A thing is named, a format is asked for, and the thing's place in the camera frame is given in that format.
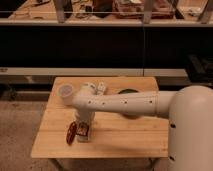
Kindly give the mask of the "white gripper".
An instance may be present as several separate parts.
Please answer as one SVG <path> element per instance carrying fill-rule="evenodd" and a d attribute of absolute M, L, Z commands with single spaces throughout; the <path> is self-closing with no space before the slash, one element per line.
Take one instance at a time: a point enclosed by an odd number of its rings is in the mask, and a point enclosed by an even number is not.
<path fill-rule="evenodd" d="M 80 122 L 85 122 L 89 126 L 91 126 L 92 121 L 94 120 L 95 113 L 91 111 L 83 111 L 83 110 L 77 110 L 75 113 L 75 117 L 77 120 L 77 124 Z M 79 142 L 88 142 L 89 141 L 89 133 L 77 133 L 77 140 Z"/>

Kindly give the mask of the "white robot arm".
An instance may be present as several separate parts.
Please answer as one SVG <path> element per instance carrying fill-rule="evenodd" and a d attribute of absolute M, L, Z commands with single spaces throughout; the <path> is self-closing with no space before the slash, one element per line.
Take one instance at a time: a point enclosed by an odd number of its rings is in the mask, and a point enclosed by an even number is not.
<path fill-rule="evenodd" d="M 166 118 L 168 171 L 213 171 L 213 89 L 209 87 L 116 95 L 92 95 L 81 89 L 72 105 L 83 118 L 94 111 Z"/>

